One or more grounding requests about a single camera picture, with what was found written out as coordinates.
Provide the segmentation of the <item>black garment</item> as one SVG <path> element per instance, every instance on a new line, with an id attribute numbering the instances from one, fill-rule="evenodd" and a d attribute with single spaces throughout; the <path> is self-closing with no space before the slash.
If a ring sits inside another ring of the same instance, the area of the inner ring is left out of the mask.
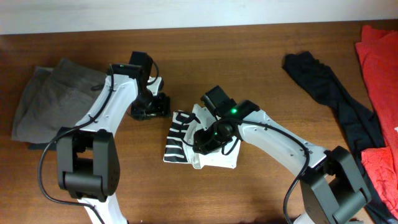
<path id="1" fill-rule="evenodd" d="M 397 223 L 397 218 L 380 198 L 361 163 L 361 153 L 364 150 L 386 146 L 377 114 L 356 101 L 333 70 L 315 59 L 310 52 L 287 54 L 282 68 L 317 103 L 328 106 L 335 112 L 355 163 L 372 196 L 372 201 L 365 206 L 369 216 L 375 223 Z"/>

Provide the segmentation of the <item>red garment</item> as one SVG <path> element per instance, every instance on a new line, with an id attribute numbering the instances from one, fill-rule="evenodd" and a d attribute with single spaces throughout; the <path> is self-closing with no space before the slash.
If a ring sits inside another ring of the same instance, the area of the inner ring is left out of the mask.
<path id="1" fill-rule="evenodd" d="M 381 200 L 397 216 L 397 31 L 363 26 L 355 44 L 385 147 L 368 148 L 361 162 Z"/>

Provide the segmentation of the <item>white polo shirt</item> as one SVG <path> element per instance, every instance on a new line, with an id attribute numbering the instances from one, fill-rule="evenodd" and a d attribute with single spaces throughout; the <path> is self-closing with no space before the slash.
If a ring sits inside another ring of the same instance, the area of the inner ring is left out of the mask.
<path id="1" fill-rule="evenodd" d="M 234 169 L 241 141 L 233 137 L 223 142 L 221 133 L 214 130 L 213 123 L 216 121 L 207 108 L 198 104 L 193 106 L 191 112 L 174 111 L 163 161 L 191 164 L 195 169 L 205 166 Z"/>

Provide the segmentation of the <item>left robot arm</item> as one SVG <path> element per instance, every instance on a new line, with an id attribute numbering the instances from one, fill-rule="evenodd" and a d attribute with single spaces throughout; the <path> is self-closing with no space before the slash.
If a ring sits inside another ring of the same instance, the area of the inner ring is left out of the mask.
<path id="1" fill-rule="evenodd" d="M 164 81 L 151 76 L 157 67 L 145 52 L 133 52 L 127 64 L 112 64 L 86 115 L 59 131 L 58 184 L 86 208 L 92 223 L 128 222 L 116 196 L 120 164 L 114 137 L 127 111 L 138 121 L 170 116 Z"/>

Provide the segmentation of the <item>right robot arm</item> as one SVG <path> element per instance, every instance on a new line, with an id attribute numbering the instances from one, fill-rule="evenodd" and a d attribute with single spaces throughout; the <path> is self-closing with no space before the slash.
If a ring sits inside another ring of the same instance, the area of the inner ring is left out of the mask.
<path id="1" fill-rule="evenodd" d="M 193 135 L 193 150 L 209 154 L 237 140 L 258 147 L 294 176 L 283 202 L 287 223 L 349 223 L 371 194 L 348 150 L 314 145 L 273 121 L 255 103 L 236 103 L 220 86 L 202 103 L 215 122 Z"/>

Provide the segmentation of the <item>folded grey trousers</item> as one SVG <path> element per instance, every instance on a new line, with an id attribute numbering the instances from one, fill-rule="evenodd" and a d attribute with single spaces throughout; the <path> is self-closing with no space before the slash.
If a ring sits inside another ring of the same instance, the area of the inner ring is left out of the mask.
<path id="1" fill-rule="evenodd" d="M 106 74 L 63 58 L 53 68 L 35 67 L 20 98 L 11 139 L 46 143 L 62 127 L 73 127 L 90 110 Z"/>

